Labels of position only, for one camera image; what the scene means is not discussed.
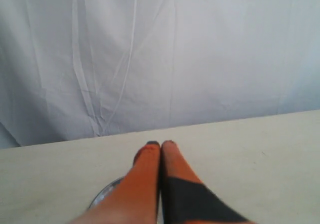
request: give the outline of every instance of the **table surface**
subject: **table surface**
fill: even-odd
[[[229,206],[260,224],[320,223],[320,110],[0,150],[0,223],[58,224],[174,140]]]

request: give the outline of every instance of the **black tape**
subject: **black tape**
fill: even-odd
[[[185,221],[247,221],[203,184],[174,177],[166,177],[162,181],[162,209],[166,224]]]

